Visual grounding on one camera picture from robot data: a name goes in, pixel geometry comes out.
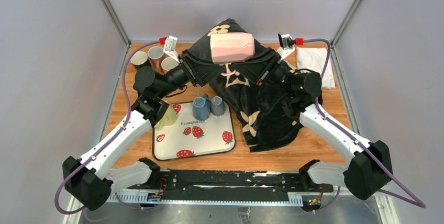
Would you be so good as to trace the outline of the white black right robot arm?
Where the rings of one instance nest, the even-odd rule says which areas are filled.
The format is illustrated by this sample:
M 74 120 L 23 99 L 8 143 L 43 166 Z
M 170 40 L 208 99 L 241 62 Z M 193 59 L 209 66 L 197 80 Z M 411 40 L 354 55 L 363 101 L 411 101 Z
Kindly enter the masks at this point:
M 345 165 L 312 160 L 299 170 L 300 187 L 313 191 L 319 184 L 341 186 L 360 200 L 367 200 L 391 181 L 392 164 L 388 146 L 359 136 L 328 114 L 319 103 L 321 77 L 311 70 L 290 71 L 278 52 L 268 48 L 263 54 L 231 68 L 248 80 L 270 83 L 286 94 L 282 107 L 292 118 L 317 133 L 346 161 Z

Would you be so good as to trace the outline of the pink round mug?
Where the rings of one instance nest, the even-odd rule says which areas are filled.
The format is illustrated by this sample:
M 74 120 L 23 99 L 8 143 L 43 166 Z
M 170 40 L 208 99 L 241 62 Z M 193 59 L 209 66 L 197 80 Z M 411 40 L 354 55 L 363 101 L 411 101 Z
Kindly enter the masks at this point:
M 163 71 L 164 74 L 168 73 L 170 70 L 172 70 L 173 68 L 175 68 L 176 66 L 178 66 L 178 61 L 176 61 L 174 58 L 172 57 L 165 57 L 162 61 L 161 61 L 161 70 Z

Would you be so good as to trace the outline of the black mug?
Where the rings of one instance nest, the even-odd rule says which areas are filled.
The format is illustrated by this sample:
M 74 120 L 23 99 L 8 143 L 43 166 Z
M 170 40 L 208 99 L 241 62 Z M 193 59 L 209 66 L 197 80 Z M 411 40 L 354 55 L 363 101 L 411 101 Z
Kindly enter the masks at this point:
M 140 68 L 145 66 L 151 67 L 148 54 L 144 51 L 135 52 L 130 59 L 130 63 L 135 68 L 135 70 L 139 70 Z

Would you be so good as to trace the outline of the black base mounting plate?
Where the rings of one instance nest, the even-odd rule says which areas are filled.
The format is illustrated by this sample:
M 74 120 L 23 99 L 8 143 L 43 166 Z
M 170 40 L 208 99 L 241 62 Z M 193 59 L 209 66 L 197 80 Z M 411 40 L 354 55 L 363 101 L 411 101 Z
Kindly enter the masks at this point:
M 161 170 L 156 184 L 136 184 L 111 195 L 142 207 L 160 204 L 294 206 L 319 209 L 329 184 L 306 186 L 297 172 Z

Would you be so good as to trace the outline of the pink octagonal mug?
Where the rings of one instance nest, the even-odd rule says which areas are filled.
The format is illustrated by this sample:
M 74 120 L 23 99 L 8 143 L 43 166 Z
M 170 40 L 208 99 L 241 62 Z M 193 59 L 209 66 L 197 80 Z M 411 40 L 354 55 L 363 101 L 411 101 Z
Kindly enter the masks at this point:
M 254 37 L 246 32 L 212 33 L 210 55 L 216 65 L 244 62 L 253 57 Z

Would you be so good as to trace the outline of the white folded cloth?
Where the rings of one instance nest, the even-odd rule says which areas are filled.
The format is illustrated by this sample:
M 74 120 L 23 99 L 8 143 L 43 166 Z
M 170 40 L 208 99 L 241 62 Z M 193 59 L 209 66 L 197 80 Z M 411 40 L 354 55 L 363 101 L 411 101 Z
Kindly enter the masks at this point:
M 326 48 L 296 48 L 296 64 L 298 69 L 310 69 L 321 74 L 327 59 L 326 57 Z M 331 60 L 328 60 L 327 67 L 322 78 L 322 88 L 334 89 L 336 88 L 334 73 Z

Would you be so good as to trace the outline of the green octagonal mug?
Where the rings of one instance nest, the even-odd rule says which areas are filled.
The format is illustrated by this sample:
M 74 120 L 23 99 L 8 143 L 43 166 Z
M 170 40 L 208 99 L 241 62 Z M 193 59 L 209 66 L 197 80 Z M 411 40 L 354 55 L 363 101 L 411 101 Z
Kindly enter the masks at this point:
M 173 125 L 177 120 L 177 113 L 175 112 L 173 105 L 167 104 L 168 107 L 163 114 L 162 118 L 155 124 L 154 129 L 159 130 L 162 127 Z

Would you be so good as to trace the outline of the grey blue dotted mug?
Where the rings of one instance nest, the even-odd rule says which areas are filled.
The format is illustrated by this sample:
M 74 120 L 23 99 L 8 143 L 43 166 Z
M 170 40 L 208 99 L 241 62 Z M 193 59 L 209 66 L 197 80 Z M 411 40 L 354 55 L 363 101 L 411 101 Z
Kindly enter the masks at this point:
M 210 111 L 214 116 L 222 116 L 226 112 L 226 104 L 219 96 L 215 96 L 210 100 Z

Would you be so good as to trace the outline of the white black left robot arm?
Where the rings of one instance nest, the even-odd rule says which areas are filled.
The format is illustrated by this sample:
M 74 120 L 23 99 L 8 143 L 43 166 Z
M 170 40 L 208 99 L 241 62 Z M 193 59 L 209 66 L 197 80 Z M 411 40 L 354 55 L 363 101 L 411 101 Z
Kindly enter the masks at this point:
M 123 120 L 85 154 L 79 158 L 70 156 L 63 162 L 64 180 L 54 197 L 54 204 L 60 213 L 75 213 L 59 205 L 62 189 L 82 204 L 79 211 L 94 211 L 119 190 L 136 184 L 154 189 L 160 184 L 159 167 L 147 158 L 120 169 L 113 168 L 113 165 L 150 129 L 175 124 L 177 113 L 163 98 L 184 88 L 189 82 L 195 86 L 204 86 L 225 71 L 221 63 L 200 59 L 187 51 L 183 51 L 174 60 L 177 66 L 166 74 L 149 66 L 137 70 L 133 88 L 138 98 L 134 103 L 127 102 L 128 111 Z

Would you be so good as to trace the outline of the white strawberry tray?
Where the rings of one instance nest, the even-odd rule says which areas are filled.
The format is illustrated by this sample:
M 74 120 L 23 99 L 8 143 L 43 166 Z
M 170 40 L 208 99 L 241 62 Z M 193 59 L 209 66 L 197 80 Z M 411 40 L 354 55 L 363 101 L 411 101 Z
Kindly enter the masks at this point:
M 231 151 L 236 145 L 229 107 L 222 116 L 196 120 L 193 103 L 173 104 L 176 122 L 153 130 L 152 155 L 158 161 L 176 160 Z

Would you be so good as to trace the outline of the brown pink mug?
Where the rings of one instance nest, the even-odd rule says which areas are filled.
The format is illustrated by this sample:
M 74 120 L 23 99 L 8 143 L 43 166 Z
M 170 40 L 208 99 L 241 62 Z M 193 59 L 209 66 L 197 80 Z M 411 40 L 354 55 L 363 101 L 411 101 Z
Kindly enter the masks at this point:
M 164 50 L 161 46 L 151 47 L 147 52 L 151 67 L 160 73 L 164 73 L 161 63 L 165 58 Z

